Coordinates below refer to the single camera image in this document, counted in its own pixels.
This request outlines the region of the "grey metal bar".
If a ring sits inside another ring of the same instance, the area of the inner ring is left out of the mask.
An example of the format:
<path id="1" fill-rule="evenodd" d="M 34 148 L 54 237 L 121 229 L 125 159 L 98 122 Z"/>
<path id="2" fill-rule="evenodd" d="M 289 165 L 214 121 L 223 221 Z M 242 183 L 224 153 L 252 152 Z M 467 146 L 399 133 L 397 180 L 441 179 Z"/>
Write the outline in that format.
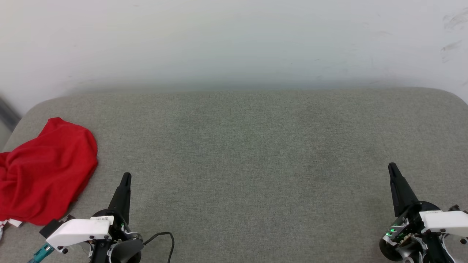
<path id="1" fill-rule="evenodd" d="M 20 120 L 21 116 L 0 96 L 0 121 L 12 132 Z"/>

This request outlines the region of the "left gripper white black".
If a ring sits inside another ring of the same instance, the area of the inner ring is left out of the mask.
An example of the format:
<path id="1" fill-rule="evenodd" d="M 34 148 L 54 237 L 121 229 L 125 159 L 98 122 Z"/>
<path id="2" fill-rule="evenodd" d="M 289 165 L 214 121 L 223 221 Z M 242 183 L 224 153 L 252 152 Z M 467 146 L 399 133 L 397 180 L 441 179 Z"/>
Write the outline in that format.
<path id="1" fill-rule="evenodd" d="M 125 172 L 108 209 L 89 219 L 69 215 L 63 224 L 46 239 L 55 251 L 66 254 L 72 245 L 80 245 L 89 263 L 140 263 L 144 248 L 142 236 L 132 232 L 130 218 L 132 175 Z"/>

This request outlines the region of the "red and white jersey shirt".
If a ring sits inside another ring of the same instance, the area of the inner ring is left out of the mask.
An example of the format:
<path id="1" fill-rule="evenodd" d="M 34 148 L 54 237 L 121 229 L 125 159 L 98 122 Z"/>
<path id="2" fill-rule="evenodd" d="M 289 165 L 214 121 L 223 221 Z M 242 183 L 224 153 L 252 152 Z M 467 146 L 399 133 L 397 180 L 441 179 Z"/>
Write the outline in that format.
<path id="1" fill-rule="evenodd" d="M 0 153 L 0 239 L 6 224 L 44 226 L 61 219 L 97 168 L 97 154 L 92 132 L 61 118 Z"/>

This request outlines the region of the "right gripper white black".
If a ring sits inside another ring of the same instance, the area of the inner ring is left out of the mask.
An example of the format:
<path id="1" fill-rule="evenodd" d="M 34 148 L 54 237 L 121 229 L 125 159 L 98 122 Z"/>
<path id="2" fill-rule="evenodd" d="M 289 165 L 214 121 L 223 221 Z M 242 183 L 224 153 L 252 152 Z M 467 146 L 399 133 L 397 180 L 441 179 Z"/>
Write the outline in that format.
<path id="1" fill-rule="evenodd" d="M 449 252 L 446 239 L 453 235 L 468 244 L 468 214 L 420 202 L 396 163 L 388 171 L 396 220 L 379 242 L 382 255 L 401 263 L 463 263 Z"/>

